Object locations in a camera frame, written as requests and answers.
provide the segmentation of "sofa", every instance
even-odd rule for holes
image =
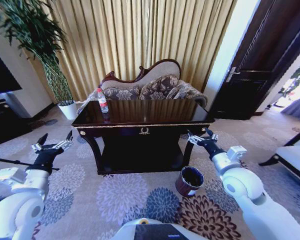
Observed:
[[[205,108],[207,97],[180,79],[181,68],[173,59],[163,59],[149,68],[139,67],[139,75],[130,81],[115,77],[115,72],[108,73],[100,84],[106,99],[111,100],[161,100],[194,99]],[[79,114],[89,101],[97,101],[97,93],[92,92],[78,108]]]

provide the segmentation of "bottle label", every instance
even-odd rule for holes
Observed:
[[[105,106],[107,106],[107,100],[99,99],[99,104],[100,104],[100,107],[105,107]]]

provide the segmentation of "trash bin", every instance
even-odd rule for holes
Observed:
[[[179,177],[175,181],[176,190],[184,197],[192,197],[204,184],[204,175],[193,166],[182,168]]]

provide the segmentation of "baseboard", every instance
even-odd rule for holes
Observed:
[[[255,111],[253,116],[261,116],[263,113],[263,111]]]

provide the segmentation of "white chair cushion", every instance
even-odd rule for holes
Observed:
[[[282,146],[276,150],[276,153],[300,171],[300,145]]]

